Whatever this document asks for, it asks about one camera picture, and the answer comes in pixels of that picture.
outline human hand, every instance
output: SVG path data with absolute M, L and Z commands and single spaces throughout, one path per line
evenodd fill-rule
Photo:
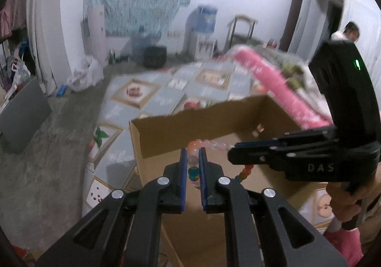
M 341 183 L 328 183 L 327 193 L 331 196 L 331 207 L 336 218 L 342 222 L 350 221 L 359 214 L 361 207 L 356 204 L 360 199 L 369 198 L 372 202 L 381 193 L 381 163 L 378 164 L 375 176 L 366 184 L 360 187 L 353 195 L 342 190 Z

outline blue water jug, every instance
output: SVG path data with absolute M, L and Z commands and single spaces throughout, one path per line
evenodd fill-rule
M 195 31 L 203 34 L 214 33 L 218 9 L 209 5 L 199 5 L 197 11 L 199 18 L 196 23 Z

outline pink cloth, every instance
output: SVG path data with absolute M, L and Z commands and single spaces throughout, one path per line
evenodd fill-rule
M 9 8 L 4 7 L 0 11 L 0 39 L 7 38 L 12 34 L 10 16 L 11 13 L 9 11 Z
M 288 88 L 286 79 L 278 68 L 265 62 L 263 58 L 250 48 L 238 48 L 228 52 L 228 56 L 247 68 L 260 83 L 270 90 L 277 103 L 294 119 L 302 129 L 317 128 L 330 125 L 308 106 L 297 94 Z
M 359 229 L 344 229 L 335 233 L 325 232 L 324 237 L 345 257 L 349 267 L 354 267 L 363 257 Z
M 4 8 L 0 11 L 0 38 L 12 34 L 12 30 L 26 25 L 25 0 L 6 0 Z

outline bedspread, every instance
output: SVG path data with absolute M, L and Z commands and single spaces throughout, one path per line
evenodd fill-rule
M 286 84 L 286 79 L 280 70 L 264 61 L 262 56 L 245 45 L 238 45 L 229 50 L 226 59 L 238 62 L 247 68 L 254 78 L 258 79 L 269 94 L 298 123 L 302 129 L 317 128 L 331 124 L 323 116 L 316 113 Z

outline plastic bag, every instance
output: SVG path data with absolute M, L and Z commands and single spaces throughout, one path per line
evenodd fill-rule
M 67 80 L 68 87 L 73 91 L 80 92 L 103 80 L 103 68 L 92 55 L 82 59 L 80 67 L 75 69 L 73 75 Z
M 30 77 L 30 71 L 26 67 L 25 63 L 20 61 L 17 63 L 12 63 L 12 71 L 15 72 L 13 78 L 13 84 L 19 86 L 23 83 L 26 83 Z

